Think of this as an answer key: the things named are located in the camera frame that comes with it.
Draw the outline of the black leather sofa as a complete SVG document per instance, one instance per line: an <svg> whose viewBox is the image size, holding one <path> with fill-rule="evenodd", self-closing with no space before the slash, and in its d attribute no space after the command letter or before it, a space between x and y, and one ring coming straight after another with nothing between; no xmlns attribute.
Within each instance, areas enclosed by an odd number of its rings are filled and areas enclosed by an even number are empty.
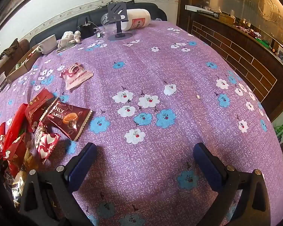
<svg viewBox="0 0 283 226"><path fill-rule="evenodd" d="M161 19L162 21L167 21L166 13L161 10L154 3L136 3L134 0L126 2L127 9L146 9L150 13L151 19ZM56 25L49 26L46 30L43 30L32 37L29 41L29 46L32 48L36 44L40 43L47 37L55 34L55 37L59 40L65 31L75 32L79 26L85 23L85 19L88 18L89 21L94 22L98 27L101 24L101 17L108 12L107 7L98 8L92 11L88 11L83 14L73 16L65 21L59 22Z"/></svg>

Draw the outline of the white ceramic mug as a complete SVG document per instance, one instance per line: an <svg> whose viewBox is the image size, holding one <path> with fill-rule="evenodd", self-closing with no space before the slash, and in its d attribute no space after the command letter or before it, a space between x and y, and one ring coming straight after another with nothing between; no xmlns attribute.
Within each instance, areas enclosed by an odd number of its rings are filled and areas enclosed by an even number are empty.
<svg viewBox="0 0 283 226"><path fill-rule="evenodd" d="M48 55L51 53L53 50L57 48L57 39L55 34L45 38L43 41L41 41L37 48L36 51L39 53L42 53L43 55Z"/></svg>

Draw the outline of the maroon Soulkiss cake packet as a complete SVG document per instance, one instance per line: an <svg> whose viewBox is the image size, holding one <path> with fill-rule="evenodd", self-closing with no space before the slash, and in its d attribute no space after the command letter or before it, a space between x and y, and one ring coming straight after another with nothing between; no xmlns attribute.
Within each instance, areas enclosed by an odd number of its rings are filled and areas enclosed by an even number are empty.
<svg viewBox="0 0 283 226"><path fill-rule="evenodd" d="M70 140L77 141L91 114L91 109L63 103L57 97L43 113L40 121L47 127L52 126L60 129Z"/></svg>

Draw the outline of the clear water cup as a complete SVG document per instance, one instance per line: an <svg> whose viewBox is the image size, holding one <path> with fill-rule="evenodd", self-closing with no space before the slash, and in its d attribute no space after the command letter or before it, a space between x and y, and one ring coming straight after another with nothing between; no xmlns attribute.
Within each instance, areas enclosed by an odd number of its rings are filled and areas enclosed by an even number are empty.
<svg viewBox="0 0 283 226"><path fill-rule="evenodd" d="M0 75L0 89L1 89L2 84L5 82L5 80L6 80L6 75L5 75L5 72L3 72Z"/></svg>

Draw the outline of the red gold-lettered snack bag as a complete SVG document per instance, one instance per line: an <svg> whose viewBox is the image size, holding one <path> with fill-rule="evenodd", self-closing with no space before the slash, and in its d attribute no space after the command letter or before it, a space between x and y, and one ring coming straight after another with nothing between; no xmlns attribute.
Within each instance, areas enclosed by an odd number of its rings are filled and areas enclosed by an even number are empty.
<svg viewBox="0 0 283 226"><path fill-rule="evenodd" d="M46 88L43 88L41 92L29 102L25 109L25 116L28 121L28 130L30 132L33 133L36 130L41 116L48 108L53 98L54 95Z"/></svg>

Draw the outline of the purple floral tablecloth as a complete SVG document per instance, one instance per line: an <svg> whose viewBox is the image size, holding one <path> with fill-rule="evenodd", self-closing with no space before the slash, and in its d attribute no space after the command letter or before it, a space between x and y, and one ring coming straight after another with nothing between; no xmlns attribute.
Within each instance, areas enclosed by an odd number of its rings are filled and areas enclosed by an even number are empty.
<svg viewBox="0 0 283 226"><path fill-rule="evenodd" d="M78 63L93 77L66 90L60 73ZM127 40L88 38L42 56L0 94L0 125L46 88L92 110L76 142L61 136L44 169L86 143L95 164L75 198L95 225L196 225L216 197L193 159L202 142L224 164L263 173L271 224L283 218L283 155L250 86L208 44L169 22Z"/></svg>

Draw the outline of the red white heart packet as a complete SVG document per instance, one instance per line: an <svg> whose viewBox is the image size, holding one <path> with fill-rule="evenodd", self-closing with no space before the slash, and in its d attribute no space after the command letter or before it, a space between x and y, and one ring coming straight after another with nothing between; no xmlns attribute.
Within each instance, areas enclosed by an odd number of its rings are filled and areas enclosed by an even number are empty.
<svg viewBox="0 0 283 226"><path fill-rule="evenodd" d="M42 164L45 164L61 137L57 133L49 133L46 128L43 122L39 122L34 137L34 144Z"/></svg>

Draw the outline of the black phone stand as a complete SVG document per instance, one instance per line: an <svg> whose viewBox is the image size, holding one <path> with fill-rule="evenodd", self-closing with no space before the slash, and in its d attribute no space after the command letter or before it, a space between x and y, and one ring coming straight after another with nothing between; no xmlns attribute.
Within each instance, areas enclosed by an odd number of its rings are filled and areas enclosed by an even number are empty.
<svg viewBox="0 0 283 226"><path fill-rule="evenodd" d="M111 3L108 5L108 19L110 24L116 24L116 33L109 36L110 41L119 41L132 37L132 33L123 32L122 22L128 22L127 6L124 2Z"/></svg>

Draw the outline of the pink Lotso snack packet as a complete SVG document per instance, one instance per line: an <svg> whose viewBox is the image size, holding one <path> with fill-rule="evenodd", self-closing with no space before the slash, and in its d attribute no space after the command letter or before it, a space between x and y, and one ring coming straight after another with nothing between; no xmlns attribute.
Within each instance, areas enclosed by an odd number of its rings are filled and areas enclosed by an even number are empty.
<svg viewBox="0 0 283 226"><path fill-rule="evenodd" d="M75 63L63 69L60 73L60 78L65 81L66 90L71 90L78 87L86 80L93 77L93 73L84 69L80 64Z"/></svg>

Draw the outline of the small black pouch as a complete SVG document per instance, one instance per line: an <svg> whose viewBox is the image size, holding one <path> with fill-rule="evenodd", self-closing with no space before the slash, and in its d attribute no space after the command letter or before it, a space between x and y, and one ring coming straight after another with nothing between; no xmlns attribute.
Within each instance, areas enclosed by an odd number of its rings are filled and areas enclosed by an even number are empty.
<svg viewBox="0 0 283 226"><path fill-rule="evenodd" d="M81 33L81 38L86 39L95 34L96 27L95 24L86 17L85 23L78 26L78 31Z"/></svg>

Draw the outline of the red flower snack packet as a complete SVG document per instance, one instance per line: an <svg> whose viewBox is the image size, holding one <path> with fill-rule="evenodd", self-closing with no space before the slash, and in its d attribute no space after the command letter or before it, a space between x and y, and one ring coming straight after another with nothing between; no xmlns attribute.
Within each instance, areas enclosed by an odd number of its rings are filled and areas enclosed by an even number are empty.
<svg viewBox="0 0 283 226"><path fill-rule="evenodd" d="M25 143L26 133L22 133L16 140L14 140L5 152L4 158L18 169L23 164L24 155L26 153Z"/></svg>

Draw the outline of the long red snack pack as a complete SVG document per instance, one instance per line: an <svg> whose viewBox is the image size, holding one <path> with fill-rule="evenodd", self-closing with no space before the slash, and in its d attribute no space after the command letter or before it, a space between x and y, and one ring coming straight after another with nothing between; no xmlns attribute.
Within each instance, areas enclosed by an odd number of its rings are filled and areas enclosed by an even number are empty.
<svg viewBox="0 0 283 226"><path fill-rule="evenodd" d="M25 110L27 106L28 104L22 103L18 108L16 114L14 115L11 125L8 128L7 134L5 135L3 155L5 155L7 149L18 138L23 123L27 122L27 118L25 115Z"/></svg>

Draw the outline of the white plush toy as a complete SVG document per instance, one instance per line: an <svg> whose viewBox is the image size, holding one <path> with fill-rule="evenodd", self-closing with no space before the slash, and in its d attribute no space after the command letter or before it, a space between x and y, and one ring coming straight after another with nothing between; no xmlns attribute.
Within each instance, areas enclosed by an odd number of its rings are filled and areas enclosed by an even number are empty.
<svg viewBox="0 0 283 226"><path fill-rule="evenodd" d="M71 44L81 44L80 31L66 31L58 42L58 49L66 48Z"/></svg>

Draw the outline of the white plastic jar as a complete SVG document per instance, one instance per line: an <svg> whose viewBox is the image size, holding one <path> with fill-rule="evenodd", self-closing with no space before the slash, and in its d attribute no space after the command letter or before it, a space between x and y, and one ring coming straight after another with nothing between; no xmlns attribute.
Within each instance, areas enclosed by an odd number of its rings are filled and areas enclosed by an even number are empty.
<svg viewBox="0 0 283 226"><path fill-rule="evenodd" d="M146 9L128 9L127 15L128 21L121 23L121 29L123 31L147 27L151 21L150 13Z"/></svg>

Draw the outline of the clear plastic cup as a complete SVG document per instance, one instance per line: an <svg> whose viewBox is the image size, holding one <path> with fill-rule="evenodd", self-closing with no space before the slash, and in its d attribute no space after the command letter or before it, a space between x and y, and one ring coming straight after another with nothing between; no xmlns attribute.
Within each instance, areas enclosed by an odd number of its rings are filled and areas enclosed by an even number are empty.
<svg viewBox="0 0 283 226"><path fill-rule="evenodd" d="M116 34L116 23L115 22L110 22L108 13L105 13L101 17L101 24L103 27L103 34L105 36L111 36L113 34Z"/></svg>

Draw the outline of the cardboard snack box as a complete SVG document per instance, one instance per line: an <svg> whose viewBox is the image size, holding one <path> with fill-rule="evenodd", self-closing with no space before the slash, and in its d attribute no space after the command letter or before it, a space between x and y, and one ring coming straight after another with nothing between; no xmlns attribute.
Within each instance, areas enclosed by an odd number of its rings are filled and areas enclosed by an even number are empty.
<svg viewBox="0 0 283 226"><path fill-rule="evenodd" d="M19 61L16 65L19 67L14 67L9 75L6 77L7 83L10 84L16 79L23 76L25 73L32 69L32 66L36 60L42 55L41 52L37 50L38 45L33 46Z"/></svg>

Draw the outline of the brick pattern counter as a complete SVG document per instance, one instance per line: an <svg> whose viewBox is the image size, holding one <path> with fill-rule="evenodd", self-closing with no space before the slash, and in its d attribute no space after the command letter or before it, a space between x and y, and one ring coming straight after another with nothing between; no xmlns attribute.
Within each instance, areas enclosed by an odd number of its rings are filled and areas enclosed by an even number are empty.
<svg viewBox="0 0 283 226"><path fill-rule="evenodd" d="M271 120L283 112L283 64L251 36L186 5L188 28L250 86Z"/></svg>

